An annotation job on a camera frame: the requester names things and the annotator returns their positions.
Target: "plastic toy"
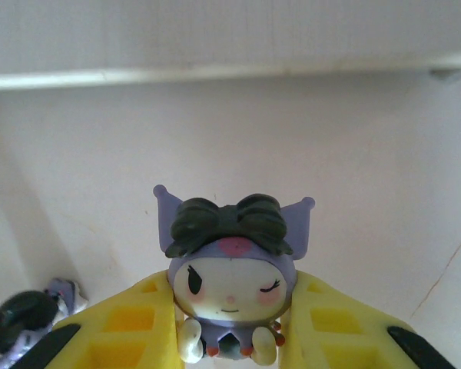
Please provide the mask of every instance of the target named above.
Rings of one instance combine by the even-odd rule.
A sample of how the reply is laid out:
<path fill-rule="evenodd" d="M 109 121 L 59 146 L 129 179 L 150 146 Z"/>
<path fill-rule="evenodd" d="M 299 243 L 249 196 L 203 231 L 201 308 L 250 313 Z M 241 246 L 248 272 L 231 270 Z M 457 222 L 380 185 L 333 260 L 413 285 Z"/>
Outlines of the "plastic toy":
<path fill-rule="evenodd" d="M 277 346 L 285 369 L 453 368 L 407 324 L 295 270 L 312 199 L 219 208 L 154 193 L 169 269 L 60 321 L 13 369 L 174 369 L 206 355 L 268 365 Z"/>
<path fill-rule="evenodd" d="M 53 278 L 41 291 L 24 291 L 0 306 L 0 369 L 9 369 L 51 331 L 87 306 L 76 282 Z"/>
<path fill-rule="evenodd" d="M 285 342 L 275 319 L 290 307 L 314 200 L 280 209 L 271 196 L 253 194 L 219 208 L 203 198 L 182 201 L 163 186 L 154 193 L 161 250 L 172 258 L 167 279 L 190 317 L 177 337 L 181 359 L 275 362 L 275 345 Z"/>

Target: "white surface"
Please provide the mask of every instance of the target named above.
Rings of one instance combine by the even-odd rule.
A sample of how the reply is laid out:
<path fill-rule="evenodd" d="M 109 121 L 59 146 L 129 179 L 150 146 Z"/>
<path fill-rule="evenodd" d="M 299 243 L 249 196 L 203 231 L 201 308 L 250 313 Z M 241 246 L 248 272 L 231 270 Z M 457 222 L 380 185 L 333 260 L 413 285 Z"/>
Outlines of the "white surface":
<path fill-rule="evenodd" d="M 97 302 L 166 268 L 158 183 L 218 204 L 314 197 L 298 268 L 407 320 L 461 369 L 461 81 L 0 93 L 0 300 L 61 275 Z"/>
<path fill-rule="evenodd" d="M 0 88 L 434 65 L 461 0 L 0 0 Z"/>

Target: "kuromi figure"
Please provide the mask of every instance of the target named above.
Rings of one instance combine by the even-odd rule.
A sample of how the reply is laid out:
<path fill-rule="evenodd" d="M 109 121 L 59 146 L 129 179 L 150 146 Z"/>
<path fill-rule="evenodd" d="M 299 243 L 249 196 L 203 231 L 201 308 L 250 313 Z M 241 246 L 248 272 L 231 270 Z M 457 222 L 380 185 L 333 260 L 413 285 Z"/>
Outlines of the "kuromi figure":
<path fill-rule="evenodd" d="M 161 250 L 176 305 L 189 317 L 177 333 L 183 361 L 251 357 L 271 365 L 285 337 L 278 319 L 297 281 L 294 260 L 307 252 L 312 198 L 280 208 L 253 194 L 218 207 L 182 201 L 158 185 Z"/>

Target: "small figurine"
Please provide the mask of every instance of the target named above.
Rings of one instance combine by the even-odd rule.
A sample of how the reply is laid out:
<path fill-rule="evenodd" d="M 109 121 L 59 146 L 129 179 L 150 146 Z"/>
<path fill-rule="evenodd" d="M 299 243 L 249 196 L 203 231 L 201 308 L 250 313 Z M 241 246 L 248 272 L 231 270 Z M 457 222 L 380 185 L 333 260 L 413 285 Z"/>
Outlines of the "small figurine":
<path fill-rule="evenodd" d="M 53 278 L 44 291 L 24 291 L 0 306 L 0 369 L 9 369 L 58 321 L 87 307 L 76 282 Z"/>
<path fill-rule="evenodd" d="M 161 250 L 177 306 L 189 317 L 177 333 L 181 359 L 250 357 L 271 365 L 285 342 L 276 322 L 290 307 L 294 260 L 307 252 L 312 198 L 281 208 L 265 194 L 218 207 L 182 201 L 156 186 Z"/>

